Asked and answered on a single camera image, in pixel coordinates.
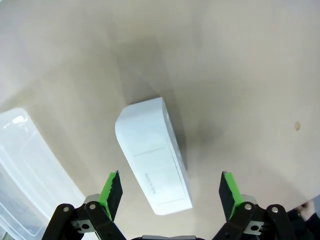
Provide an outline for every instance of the rectangular white object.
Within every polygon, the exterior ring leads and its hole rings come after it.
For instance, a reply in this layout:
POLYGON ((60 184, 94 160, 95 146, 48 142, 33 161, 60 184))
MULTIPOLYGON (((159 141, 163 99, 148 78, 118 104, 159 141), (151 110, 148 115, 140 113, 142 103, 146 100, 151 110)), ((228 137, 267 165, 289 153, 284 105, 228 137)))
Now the rectangular white object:
POLYGON ((155 214, 192 208, 187 171, 162 97, 125 107, 115 134, 155 214))
POLYGON ((0 227, 16 240, 40 240, 58 205, 84 199, 28 113, 1 113, 0 227))

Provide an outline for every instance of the brown spot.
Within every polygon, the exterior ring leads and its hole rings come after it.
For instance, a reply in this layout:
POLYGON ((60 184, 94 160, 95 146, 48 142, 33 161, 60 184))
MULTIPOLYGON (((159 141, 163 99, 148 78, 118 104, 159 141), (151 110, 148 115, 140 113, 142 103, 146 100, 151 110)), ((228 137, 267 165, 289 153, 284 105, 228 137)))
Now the brown spot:
POLYGON ((300 122, 296 121, 294 124, 294 128, 296 131, 298 131, 300 129, 300 122))

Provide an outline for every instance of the screw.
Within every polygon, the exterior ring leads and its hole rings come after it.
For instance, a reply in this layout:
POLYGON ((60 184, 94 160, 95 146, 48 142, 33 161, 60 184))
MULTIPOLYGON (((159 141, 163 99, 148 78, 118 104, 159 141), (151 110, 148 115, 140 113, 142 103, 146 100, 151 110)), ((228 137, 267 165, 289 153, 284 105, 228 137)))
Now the screw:
POLYGON ((277 208, 277 207, 275 207, 275 206, 274 206, 274 207, 272 207, 272 208, 271 208, 271 210, 272 210, 272 212, 274 212, 274 213, 277 213, 277 212, 278 212, 278 208, 277 208))
POLYGON ((247 203, 246 205, 244 205, 244 208, 247 209, 247 210, 251 210, 251 209, 252 209, 252 206, 247 203))

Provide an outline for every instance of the translucent plastic bin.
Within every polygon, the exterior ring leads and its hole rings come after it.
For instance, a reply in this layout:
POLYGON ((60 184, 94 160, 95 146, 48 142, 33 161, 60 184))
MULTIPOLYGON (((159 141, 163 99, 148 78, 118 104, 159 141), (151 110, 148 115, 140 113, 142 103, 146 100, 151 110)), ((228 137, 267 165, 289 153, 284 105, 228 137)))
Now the translucent plastic bin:
POLYGON ((16 240, 40 240, 59 204, 84 199, 28 113, 0 114, 0 226, 16 240))

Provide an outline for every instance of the table surface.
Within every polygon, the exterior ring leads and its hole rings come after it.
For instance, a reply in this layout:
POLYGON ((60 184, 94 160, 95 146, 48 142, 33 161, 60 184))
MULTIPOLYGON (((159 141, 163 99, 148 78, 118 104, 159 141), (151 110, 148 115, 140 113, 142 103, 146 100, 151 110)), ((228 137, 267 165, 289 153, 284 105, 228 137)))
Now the table surface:
POLYGON ((85 195, 120 170, 115 222, 128 239, 210 239, 224 223, 223 170, 262 207, 320 193, 319 10, 316 0, 4 0, 0 110, 25 108, 85 195), (150 208, 114 126, 125 106, 158 96, 193 201, 166 216, 150 208))

